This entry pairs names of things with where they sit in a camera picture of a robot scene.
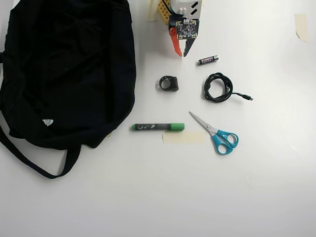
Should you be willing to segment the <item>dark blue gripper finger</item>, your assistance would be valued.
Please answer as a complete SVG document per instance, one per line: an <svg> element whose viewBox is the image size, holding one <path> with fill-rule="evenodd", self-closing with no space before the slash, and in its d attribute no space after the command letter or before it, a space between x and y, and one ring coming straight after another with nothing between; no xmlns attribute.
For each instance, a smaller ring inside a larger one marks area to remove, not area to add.
<svg viewBox="0 0 316 237"><path fill-rule="evenodd" d="M198 37L198 30L199 30L199 19L195 19L196 21L196 36L194 38L190 38L186 40L186 45L185 45L185 51L184 51L184 57L186 57L194 44L194 41Z"/></svg>

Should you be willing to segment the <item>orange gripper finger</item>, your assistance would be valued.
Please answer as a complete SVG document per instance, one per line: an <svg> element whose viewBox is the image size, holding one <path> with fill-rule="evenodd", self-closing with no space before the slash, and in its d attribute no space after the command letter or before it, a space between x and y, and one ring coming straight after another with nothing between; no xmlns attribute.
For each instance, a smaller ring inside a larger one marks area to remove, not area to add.
<svg viewBox="0 0 316 237"><path fill-rule="evenodd" d="M182 52L181 52L179 40L178 40L178 37L177 37L177 32L176 32L176 29L174 27L170 28L169 35L171 37L171 41L173 43L173 47L174 47L174 50L175 50L176 54L178 56L182 57Z"/></svg>

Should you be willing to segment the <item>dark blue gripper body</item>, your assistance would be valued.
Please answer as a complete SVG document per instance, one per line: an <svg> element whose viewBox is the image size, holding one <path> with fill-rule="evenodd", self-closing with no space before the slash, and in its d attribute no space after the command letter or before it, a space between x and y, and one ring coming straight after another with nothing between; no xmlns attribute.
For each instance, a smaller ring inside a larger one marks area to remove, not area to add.
<svg viewBox="0 0 316 237"><path fill-rule="evenodd" d="M185 16L185 15L171 14L169 16L168 27L169 28L176 28L177 22L183 23L185 19L187 19L187 16Z"/></svg>

